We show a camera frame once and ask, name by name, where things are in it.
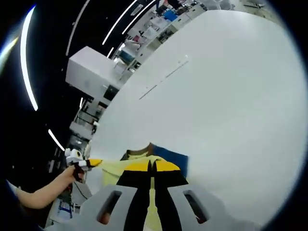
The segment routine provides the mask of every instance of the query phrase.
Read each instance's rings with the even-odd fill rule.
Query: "human arm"
[[[68,167],[51,183],[33,193],[28,193],[21,189],[16,189],[16,196],[18,197],[20,203],[26,207],[36,209],[44,208],[49,203],[54,201],[55,198],[60,195],[69,184],[74,182],[74,170],[74,166]]]

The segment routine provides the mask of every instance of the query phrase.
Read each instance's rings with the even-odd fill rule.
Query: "human hand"
[[[60,176],[66,180],[68,183],[73,183],[76,179],[74,177],[75,166],[69,166],[66,170],[64,170]],[[84,176],[84,172],[78,173],[78,176],[82,179]]]

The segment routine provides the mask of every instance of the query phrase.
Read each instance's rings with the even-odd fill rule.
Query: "cable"
[[[81,192],[80,188],[78,187],[78,185],[76,184],[76,182],[74,181],[74,184],[76,185],[76,187],[78,188],[80,194],[87,200],[88,198]]]

